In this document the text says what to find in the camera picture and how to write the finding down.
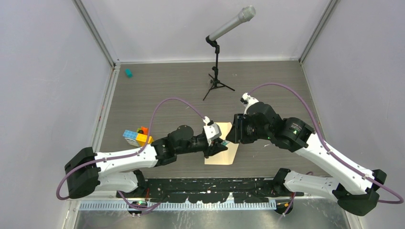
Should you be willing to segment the black tripod microphone stand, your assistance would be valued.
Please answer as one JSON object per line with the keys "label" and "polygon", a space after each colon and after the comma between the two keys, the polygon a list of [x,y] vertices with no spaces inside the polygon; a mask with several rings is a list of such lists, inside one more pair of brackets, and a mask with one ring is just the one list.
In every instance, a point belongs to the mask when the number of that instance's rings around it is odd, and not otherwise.
{"label": "black tripod microphone stand", "polygon": [[219,89],[219,88],[228,88],[232,91],[235,91],[235,89],[233,89],[232,87],[222,83],[219,79],[218,79],[218,74],[219,74],[219,69],[218,69],[218,61],[219,61],[219,53],[220,53],[220,46],[218,45],[217,41],[212,41],[210,40],[209,36],[207,36],[205,38],[206,42],[211,45],[212,47],[215,48],[215,66],[212,67],[212,70],[214,72],[214,76],[209,75],[209,77],[211,78],[210,80],[210,84],[211,87],[208,89],[207,93],[205,94],[203,101],[206,99],[206,97],[208,96],[209,92],[214,90],[214,89]]}

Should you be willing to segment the teal small block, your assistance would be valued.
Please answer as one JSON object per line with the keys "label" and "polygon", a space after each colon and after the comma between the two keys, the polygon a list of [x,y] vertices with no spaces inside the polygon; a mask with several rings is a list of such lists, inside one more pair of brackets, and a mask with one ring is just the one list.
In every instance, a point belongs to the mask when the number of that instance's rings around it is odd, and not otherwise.
{"label": "teal small block", "polygon": [[125,74],[126,74],[126,76],[127,76],[128,78],[133,77],[133,73],[132,73],[132,71],[131,71],[130,69],[125,69]]}

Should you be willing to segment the silver microphone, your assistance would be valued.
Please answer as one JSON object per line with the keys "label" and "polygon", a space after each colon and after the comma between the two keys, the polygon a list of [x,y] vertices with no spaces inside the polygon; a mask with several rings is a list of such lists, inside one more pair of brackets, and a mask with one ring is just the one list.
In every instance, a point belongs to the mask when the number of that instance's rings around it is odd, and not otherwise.
{"label": "silver microphone", "polygon": [[232,29],[236,28],[242,23],[251,21],[256,15],[256,10],[254,6],[249,5],[244,7],[235,17],[230,19],[227,23],[222,25],[219,29],[215,30],[213,33],[206,37],[208,42],[214,42],[218,38],[222,37]]}

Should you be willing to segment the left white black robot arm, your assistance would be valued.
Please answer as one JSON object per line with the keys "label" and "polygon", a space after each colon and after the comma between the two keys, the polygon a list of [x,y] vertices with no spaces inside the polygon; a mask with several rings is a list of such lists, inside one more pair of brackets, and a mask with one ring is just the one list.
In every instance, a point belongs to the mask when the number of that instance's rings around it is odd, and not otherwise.
{"label": "left white black robot arm", "polygon": [[209,158],[228,149],[220,136],[217,124],[204,126],[199,135],[194,135],[190,126],[181,125],[141,148],[108,153],[83,148],[64,166],[68,198],[83,198],[95,191],[120,191],[142,197],[147,188],[140,168],[168,165],[181,154],[202,152]]}

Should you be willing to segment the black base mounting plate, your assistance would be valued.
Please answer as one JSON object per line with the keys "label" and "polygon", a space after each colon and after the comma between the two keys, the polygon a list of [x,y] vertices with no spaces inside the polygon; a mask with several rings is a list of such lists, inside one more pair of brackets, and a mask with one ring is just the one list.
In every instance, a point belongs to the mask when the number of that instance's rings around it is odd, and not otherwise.
{"label": "black base mounting plate", "polygon": [[268,198],[291,197],[270,178],[149,178],[138,188],[123,193],[126,198],[148,198],[161,203],[264,203]]}

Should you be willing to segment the colourful toy brick structure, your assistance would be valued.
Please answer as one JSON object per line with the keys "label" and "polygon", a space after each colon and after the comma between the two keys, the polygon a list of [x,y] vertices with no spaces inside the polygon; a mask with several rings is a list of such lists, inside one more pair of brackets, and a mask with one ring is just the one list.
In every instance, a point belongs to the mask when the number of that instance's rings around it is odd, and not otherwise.
{"label": "colourful toy brick structure", "polygon": [[141,128],[138,128],[137,131],[125,130],[123,133],[123,137],[128,144],[138,148],[143,147],[145,144],[150,144],[154,141],[153,137],[151,136],[147,140],[148,133],[149,129],[142,126]]}

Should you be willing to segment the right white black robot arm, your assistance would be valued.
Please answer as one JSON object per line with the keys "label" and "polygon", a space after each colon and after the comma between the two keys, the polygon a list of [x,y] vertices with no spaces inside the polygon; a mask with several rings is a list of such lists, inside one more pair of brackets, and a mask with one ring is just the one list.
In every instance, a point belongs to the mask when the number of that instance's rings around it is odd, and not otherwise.
{"label": "right white black robot arm", "polygon": [[385,172],[366,169],[344,156],[344,162],[363,173],[359,175],[327,152],[317,133],[304,121],[295,117],[281,118],[270,105],[263,102],[249,102],[246,99],[241,102],[245,111],[234,115],[227,141],[251,144],[259,139],[269,140],[276,147],[313,162],[330,175],[315,177],[280,168],[270,185],[275,196],[308,193],[332,200],[357,216],[364,216],[376,207],[380,198],[378,186],[366,180],[366,177],[384,183]]}

